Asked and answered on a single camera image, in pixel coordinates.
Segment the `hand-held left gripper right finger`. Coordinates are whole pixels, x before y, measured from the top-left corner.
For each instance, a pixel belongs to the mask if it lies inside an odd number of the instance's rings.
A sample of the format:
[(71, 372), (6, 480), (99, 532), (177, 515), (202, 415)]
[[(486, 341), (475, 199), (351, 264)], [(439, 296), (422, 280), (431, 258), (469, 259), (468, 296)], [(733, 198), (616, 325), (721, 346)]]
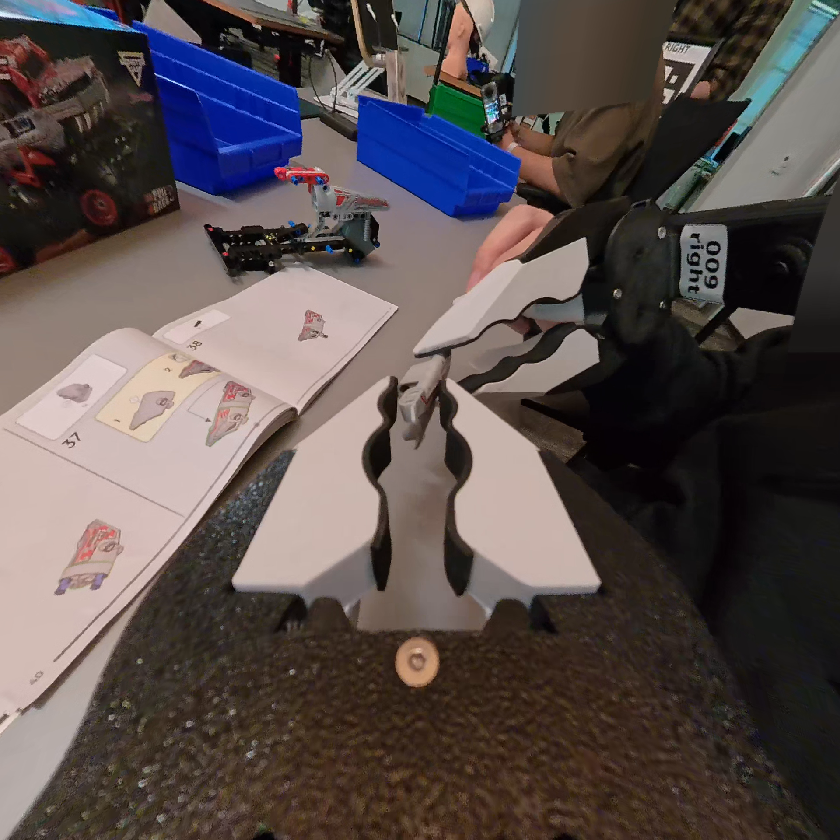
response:
[(503, 601), (591, 595), (596, 572), (546, 463), (548, 453), (454, 381), (441, 385), (444, 462), (455, 480), (444, 569), (457, 596), (491, 614)]

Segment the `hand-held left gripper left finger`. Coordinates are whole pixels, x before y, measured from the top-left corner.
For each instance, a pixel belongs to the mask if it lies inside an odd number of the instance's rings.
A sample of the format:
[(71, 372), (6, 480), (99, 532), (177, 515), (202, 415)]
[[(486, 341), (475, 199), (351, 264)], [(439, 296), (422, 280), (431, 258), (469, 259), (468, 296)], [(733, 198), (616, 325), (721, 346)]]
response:
[(380, 478), (396, 403), (397, 380), (385, 377), (300, 441), (234, 573), (237, 592), (354, 607), (385, 590), (392, 535)]

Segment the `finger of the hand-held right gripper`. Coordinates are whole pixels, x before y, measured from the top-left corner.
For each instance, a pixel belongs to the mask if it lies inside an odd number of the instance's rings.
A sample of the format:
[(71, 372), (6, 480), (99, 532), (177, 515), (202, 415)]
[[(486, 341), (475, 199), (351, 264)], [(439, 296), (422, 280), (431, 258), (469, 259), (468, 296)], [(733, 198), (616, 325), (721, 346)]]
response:
[(470, 394), (549, 394), (596, 368), (601, 347), (585, 327), (583, 300), (536, 303), (525, 311), (538, 331), (490, 349), (458, 384)]
[(518, 319), (541, 302), (577, 297), (590, 268), (587, 240), (579, 238), (530, 261), (512, 259), (458, 298), (414, 347), (415, 358), (473, 343), (489, 328)]

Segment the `grey toy panel red sticker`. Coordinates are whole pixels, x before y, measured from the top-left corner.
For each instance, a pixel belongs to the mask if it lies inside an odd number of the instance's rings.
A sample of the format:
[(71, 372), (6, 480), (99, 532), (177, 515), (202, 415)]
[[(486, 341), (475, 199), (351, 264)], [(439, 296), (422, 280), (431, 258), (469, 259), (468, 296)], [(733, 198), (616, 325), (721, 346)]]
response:
[(415, 448), (419, 448), (423, 442), (440, 386), (448, 377), (450, 364), (448, 351), (416, 360), (398, 383), (397, 406), (406, 423), (403, 438), (413, 442)]

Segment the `blue plastic bin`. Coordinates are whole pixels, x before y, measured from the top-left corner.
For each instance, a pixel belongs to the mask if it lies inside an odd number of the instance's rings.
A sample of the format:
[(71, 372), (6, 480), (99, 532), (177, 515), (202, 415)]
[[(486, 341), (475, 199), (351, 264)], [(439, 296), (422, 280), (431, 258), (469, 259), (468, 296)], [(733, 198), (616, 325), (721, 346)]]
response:
[(148, 39), (175, 179), (223, 194), (275, 176), (301, 153), (298, 91), (134, 22)]
[(361, 96), (357, 160), (449, 217), (494, 214), (516, 191), (520, 161), (419, 107)]

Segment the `toy instruction booklet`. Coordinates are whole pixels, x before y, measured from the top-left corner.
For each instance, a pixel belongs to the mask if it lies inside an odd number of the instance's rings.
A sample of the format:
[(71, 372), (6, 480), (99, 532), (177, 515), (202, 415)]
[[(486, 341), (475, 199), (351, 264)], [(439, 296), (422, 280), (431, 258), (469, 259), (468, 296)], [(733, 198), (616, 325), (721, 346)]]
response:
[(396, 311), (294, 266), (152, 336), (106, 334), (2, 415), (3, 718), (62, 674)]

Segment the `partly built toy truck chassis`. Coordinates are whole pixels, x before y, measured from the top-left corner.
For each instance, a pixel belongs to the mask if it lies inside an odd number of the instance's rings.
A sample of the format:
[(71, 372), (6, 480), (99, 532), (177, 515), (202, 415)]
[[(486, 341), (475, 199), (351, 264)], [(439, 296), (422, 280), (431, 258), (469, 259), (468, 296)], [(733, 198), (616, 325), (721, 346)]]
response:
[(374, 211), (389, 210), (387, 200), (332, 185), (329, 174), (319, 167), (278, 166), (274, 174), (280, 182), (307, 187), (316, 223), (237, 229), (206, 224), (206, 236), (229, 277), (251, 271), (271, 275), (282, 268), (285, 257), (318, 253), (344, 253), (357, 265), (380, 247)]

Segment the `green plastic bin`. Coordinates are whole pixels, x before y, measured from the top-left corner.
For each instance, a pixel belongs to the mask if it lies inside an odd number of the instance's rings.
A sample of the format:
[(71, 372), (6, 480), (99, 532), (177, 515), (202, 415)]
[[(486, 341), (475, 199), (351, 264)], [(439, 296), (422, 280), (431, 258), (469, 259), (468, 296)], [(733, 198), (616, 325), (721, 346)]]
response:
[(437, 116), (472, 133), (481, 133), (486, 114), (480, 96), (450, 87), (440, 81), (429, 91), (428, 116)]

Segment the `black white printed tag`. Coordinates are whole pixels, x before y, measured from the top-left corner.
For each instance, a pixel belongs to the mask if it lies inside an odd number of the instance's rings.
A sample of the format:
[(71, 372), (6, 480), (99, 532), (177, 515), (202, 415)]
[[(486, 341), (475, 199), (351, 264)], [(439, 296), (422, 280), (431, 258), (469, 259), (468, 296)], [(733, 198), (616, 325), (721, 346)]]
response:
[(714, 58), (720, 46), (719, 41), (708, 38), (667, 40), (663, 46), (665, 62), (665, 84), (663, 105), (667, 107), (674, 99), (689, 94), (699, 77)]

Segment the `person's dark clothing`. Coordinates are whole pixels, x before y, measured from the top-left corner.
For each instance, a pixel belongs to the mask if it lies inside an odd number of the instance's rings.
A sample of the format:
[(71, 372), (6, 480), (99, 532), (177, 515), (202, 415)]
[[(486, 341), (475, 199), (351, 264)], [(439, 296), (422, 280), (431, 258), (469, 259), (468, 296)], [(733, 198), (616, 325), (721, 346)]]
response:
[(838, 838), (838, 353), (794, 353), (792, 334), (703, 350), (668, 321), (584, 390), (570, 467), (679, 577), (761, 748)]

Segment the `wooden stand with black panel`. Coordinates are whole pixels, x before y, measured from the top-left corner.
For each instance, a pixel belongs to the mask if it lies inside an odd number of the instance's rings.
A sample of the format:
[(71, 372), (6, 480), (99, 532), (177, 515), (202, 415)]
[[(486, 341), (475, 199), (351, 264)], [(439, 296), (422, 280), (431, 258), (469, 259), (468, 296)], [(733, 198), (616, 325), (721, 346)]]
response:
[(369, 80), (385, 74), (386, 97), (407, 104), (406, 66), (392, 1), (351, 1), (361, 61)]

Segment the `dark wooden table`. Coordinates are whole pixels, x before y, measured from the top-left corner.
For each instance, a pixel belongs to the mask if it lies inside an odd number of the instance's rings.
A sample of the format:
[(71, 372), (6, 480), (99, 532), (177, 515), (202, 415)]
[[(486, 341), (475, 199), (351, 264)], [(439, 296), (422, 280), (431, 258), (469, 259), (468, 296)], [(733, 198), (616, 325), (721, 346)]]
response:
[(268, 28), (304, 39), (323, 41), (331, 46), (341, 46), (343, 38), (318, 24), (289, 12), (270, 7), (257, 1), (203, 1), (205, 5), (235, 16), (247, 24)]

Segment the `black toy set box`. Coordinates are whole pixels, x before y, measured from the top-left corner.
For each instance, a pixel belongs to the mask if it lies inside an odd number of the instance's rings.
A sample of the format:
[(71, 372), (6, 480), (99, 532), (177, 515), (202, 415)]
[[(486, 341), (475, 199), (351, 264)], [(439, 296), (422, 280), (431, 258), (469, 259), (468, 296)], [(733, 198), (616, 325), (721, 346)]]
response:
[(2, 2), (2, 277), (180, 208), (148, 39)]

